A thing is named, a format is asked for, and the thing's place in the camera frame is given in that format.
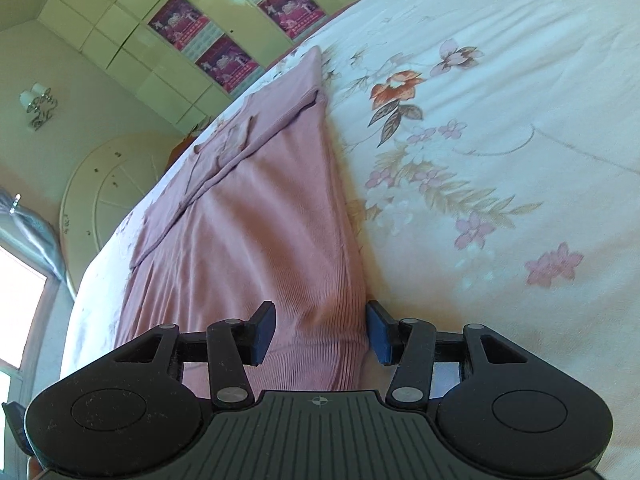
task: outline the finger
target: finger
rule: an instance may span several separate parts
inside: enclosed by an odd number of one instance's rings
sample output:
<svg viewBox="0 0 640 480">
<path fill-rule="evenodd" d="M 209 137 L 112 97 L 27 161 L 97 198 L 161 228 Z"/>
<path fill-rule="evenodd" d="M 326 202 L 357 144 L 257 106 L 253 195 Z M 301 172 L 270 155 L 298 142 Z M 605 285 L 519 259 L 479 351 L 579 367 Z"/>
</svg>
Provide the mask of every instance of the finger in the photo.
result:
<svg viewBox="0 0 640 480">
<path fill-rule="evenodd" d="M 40 462 L 36 457 L 30 456 L 27 464 L 27 480 L 34 480 L 40 473 L 42 473 Z"/>
</svg>

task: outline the pink sweater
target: pink sweater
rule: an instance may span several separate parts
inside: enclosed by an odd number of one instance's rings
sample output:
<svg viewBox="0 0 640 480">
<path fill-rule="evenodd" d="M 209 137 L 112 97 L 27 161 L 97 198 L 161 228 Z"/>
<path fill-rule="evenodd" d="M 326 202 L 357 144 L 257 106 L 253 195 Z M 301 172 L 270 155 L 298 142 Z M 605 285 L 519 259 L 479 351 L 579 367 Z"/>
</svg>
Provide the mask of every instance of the pink sweater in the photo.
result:
<svg viewBox="0 0 640 480">
<path fill-rule="evenodd" d="M 261 390 L 357 387 L 365 283 L 325 132 L 321 53 L 255 94 L 191 153 L 146 212 L 116 345 L 173 322 L 202 332 L 276 305 Z M 206 364 L 183 383 L 209 398 Z"/>
</svg>

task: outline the metal screw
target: metal screw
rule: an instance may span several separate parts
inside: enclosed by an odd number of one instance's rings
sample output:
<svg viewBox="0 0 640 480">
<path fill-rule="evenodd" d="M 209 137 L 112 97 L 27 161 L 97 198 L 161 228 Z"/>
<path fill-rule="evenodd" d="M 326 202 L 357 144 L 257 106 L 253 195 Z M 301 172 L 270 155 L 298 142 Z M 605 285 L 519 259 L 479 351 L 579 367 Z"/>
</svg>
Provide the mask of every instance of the metal screw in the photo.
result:
<svg viewBox="0 0 640 480">
<path fill-rule="evenodd" d="M 245 400 L 249 394 L 243 388 L 238 388 L 236 386 L 232 386 L 229 388 L 222 388 L 216 393 L 216 397 L 218 400 L 222 402 L 228 402 L 229 404 L 233 404 L 235 402 L 242 402 Z"/>
<path fill-rule="evenodd" d="M 396 388 L 393 390 L 391 396 L 398 402 L 418 402 L 424 397 L 424 394 L 418 388 L 411 388 L 410 386 L 404 386 L 402 388 Z"/>
</svg>

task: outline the blue curtain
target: blue curtain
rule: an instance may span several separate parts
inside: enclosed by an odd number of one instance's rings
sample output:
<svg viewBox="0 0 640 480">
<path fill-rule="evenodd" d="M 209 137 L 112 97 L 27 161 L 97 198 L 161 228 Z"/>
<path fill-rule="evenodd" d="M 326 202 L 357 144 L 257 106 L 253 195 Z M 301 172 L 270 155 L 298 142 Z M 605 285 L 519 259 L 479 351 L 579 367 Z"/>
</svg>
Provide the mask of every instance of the blue curtain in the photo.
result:
<svg viewBox="0 0 640 480">
<path fill-rule="evenodd" d="M 61 283 L 68 285 L 65 260 L 62 257 L 58 235 L 53 227 L 35 211 L 20 204 L 12 212 L 13 205 L 14 196 L 0 186 L 0 219 L 3 220 L 2 224 L 13 223 L 22 235 L 17 237 L 10 230 L 2 229 L 0 224 L 0 236 L 5 238 L 9 244 L 16 246 L 17 249 L 24 248 L 26 242 L 28 253 Z"/>
</svg>

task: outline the white bed sheet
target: white bed sheet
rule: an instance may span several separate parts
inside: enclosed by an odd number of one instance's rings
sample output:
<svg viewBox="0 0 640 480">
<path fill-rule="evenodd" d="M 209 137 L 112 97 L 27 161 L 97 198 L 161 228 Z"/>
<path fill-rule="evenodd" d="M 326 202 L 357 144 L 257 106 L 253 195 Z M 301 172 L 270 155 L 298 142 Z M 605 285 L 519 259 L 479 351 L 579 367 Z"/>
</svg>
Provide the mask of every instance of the white bed sheet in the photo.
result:
<svg viewBox="0 0 640 480">
<path fill-rule="evenodd" d="M 639 8 L 364 0 L 248 91 L 322 48 L 370 291 L 440 330 L 484 323 L 598 392 L 609 480 L 640 473 Z M 368 126 L 394 99 L 399 123 L 389 105 Z M 143 213 L 184 156 L 89 266 L 62 377 L 113 349 Z M 369 356 L 362 387 L 391 372 Z"/>
</svg>

